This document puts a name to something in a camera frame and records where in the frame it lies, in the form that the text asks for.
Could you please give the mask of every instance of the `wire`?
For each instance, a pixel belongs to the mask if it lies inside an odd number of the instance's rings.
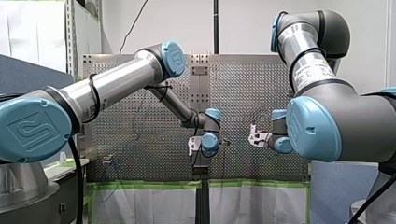
[[[173,89],[173,87],[171,85],[168,85],[168,82],[165,81],[165,85],[164,86],[146,86],[145,88],[143,88],[145,90],[150,90],[150,89],[154,89],[154,90],[158,90],[158,89],[165,89],[165,92],[163,93],[163,95],[160,98],[160,102],[163,101],[163,98],[165,98],[166,93],[168,93],[168,89]]]
[[[396,181],[396,174],[394,174],[379,190],[377,190],[366,202],[361,206],[361,208],[356,212],[356,214],[349,220],[348,224],[355,224],[361,214],[367,209],[370,204],[375,201],[379,196],[381,196],[390,186],[392,186]]]
[[[120,177],[119,169],[117,168],[117,165],[116,165],[116,163],[115,163],[114,161],[111,162],[111,163],[107,166],[106,170],[104,171],[104,175],[102,176],[101,182],[103,182],[104,177],[105,177],[105,174],[106,174],[106,172],[107,172],[107,169],[110,167],[111,164],[114,166],[114,170],[116,170],[116,175],[117,175],[117,178],[119,179],[119,183],[118,183],[117,186],[113,189],[113,191],[111,191],[111,193],[107,196],[107,198],[105,198],[105,199],[103,199],[103,200],[101,201],[101,203],[107,202],[107,201],[111,198],[111,196],[113,196],[113,194],[116,192],[116,190],[119,188],[119,186],[120,186],[120,184],[121,184],[121,182],[122,182],[122,177]]]
[[[23,93],[7,93],[7,94],[0,94],[0,102],[12,100],[14,98],[23,96]]]
[[[90,74],[90,77],[89,77],[91,91],[93,91],[93,94],[95,95],[95,113],[93,114],[93,116],[90,119],[85,120],[83,123],[89,123],[89,122],[93,121],[94,119],[96,119],[98,117],[99,112],[100,112],[99,91],[96,89],[95,85],[93,84],[93,77],[96,75],[97,74]]]
[[[77,187],[78,187],[78,210],[77,210],[77,224],[82,224],[82,214],[84,210],[84,182],[82,176],[82,167],[81,162],[79,160],[78,150],[76,148],[76,144],[73,140],[73,137],[70,137],[68,140],[70,149],[73,154],[73,158],[76,165],[76,173],[77,173]]]
[[[23,94],[21,93],[11,93],[11,94],[4,94],[0,95],[0,102],[4,102],[7,100],[14,99],[16,97],[20,97]],[[82,174],[82,166],[81,161],[79,160],[78,150],[76,148],[76,144],[73,140],[73,137],[69,137],[67,140],[69,143],[70,149],[73,154],[73,158],[76,165],[76,173],[77,173],[77,185],[78,185],[78,212],[77,212],[77,224],[82,224],[82,215],[84,211],[84,176]]]
[[[124,37],[124,40],[123,40],[123,42],[122,42],[122,45],[121,45],[119,54],[122,54],[122,49],[123,49],[123,47],[125,46],[126,39],[128,38],[128,35],[130,35],[131,32],[132,32],[132,30],[134,29],[134,26],[136,25],[136,22],[137,22],[137,20],[139,19],[140,14],[142,14],[142,11],[143,11],[143,9],[145,8],[146,3],[147,3],[148,1],[149,1],[149,0],[146,0],[145,3],[143,3],[142,7],[140,8],[139,13],[138,13],[137,16],[136,16],[136,19],[134,19],[134,23],[132,24],[131,29],[128,31],[128,33],[127,33],[126,36]]]
[[[143,103],[145,103],[146,98],[147,98],[147,92],[145,91],[145,93],[143,95],[143,99],[140,101],[140,105],[137,108],[136,113],[134,113],[134,117],[132,118],[132,131],[134,132],[134,134],[137,135],[135,141],[139,140],[139,138],[140,138],[140,133],[137,132],[136,127],[135,127],[135,120],[137,118],[137,115],[140,113],[140,110],[142,109]]]

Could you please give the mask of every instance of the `pegboard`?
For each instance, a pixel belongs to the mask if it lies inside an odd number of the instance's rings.
[[[271,130],[271,112],[289,101],[287,67],[277,56],[211,55],[211,107],[221,111],[220,138],[231,141],[213,159],[213,178],[302,180],[307,162],[296,153],[278,154],[249,144],[250,124]]]
[[[132,58],[86,55],[84,77]],[[186,104],[191,102],[190,58],[186,55],[184,74],[168,80]],[[270,130],[271,111],[287,105],[288,72],[283,63],[276,56],[251,55],[210,55],[206,63],[210,84],[199,88],[209,90],[209,104],[221,110],[220,137],[231,142],[212,160],[211,177],[304,180],[308,176],[307,162],[298,155],[279,155],[248,143],[251,121]],[[86,128],[86,135],[90,138],[86,139],[86,148],[95,155],[87,173],[89,181],[192,178],[187,146],[192,131],[180,128],[175,116],[149,91],[137,91],[101,112]],[[113,155],[115,162],[109,168],[102,162],[108,155]]]

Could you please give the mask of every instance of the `robotic arm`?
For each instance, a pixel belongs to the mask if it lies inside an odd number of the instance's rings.
[[[181,48],[165,42],[139,50],[134,59],[102,74],[91,75],[61,90],[46,87],[0,104],[0,161],[42,161],[61,150],[81,124],[92,121],[100,111],[141,88],[162,99],[183,127],[194,128],[195,112],[163,81],[179,77],[185,67]],[[205,129],[203,149],[218,147],[220,112],[207,109],[199,114]]]
[[[359,96],[338,79],[348,47],[347,23],[335,12],[275,19],[271,49],[288,66],[295,95],[273,113],[270,148],[318,161],[396,161],[396,89]]]

